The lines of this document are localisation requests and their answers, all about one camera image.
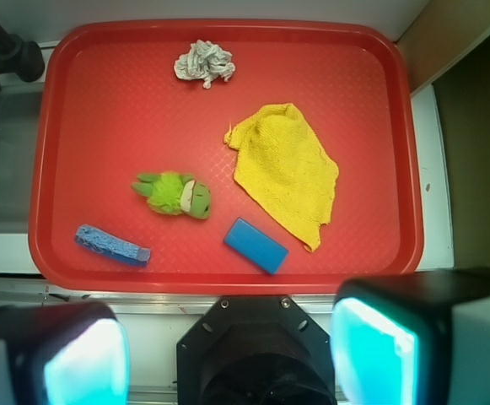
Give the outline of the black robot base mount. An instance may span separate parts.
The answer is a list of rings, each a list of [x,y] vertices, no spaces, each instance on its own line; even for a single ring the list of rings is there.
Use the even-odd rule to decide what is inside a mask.
[[[180,404],[335,404],[330,336],[288,296],[223,296],[176,344]]]

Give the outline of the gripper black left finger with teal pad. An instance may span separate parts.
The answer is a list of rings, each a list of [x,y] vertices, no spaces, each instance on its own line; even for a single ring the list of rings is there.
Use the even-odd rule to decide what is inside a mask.
[[[127,333],[101,303],[0,306],[0,404],[125,404]]]

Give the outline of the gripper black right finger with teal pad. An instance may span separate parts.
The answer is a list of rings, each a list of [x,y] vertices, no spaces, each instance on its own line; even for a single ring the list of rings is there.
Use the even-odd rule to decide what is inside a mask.
[[[352,404],[490,404],[490,268],[346,280],[331,355]]]

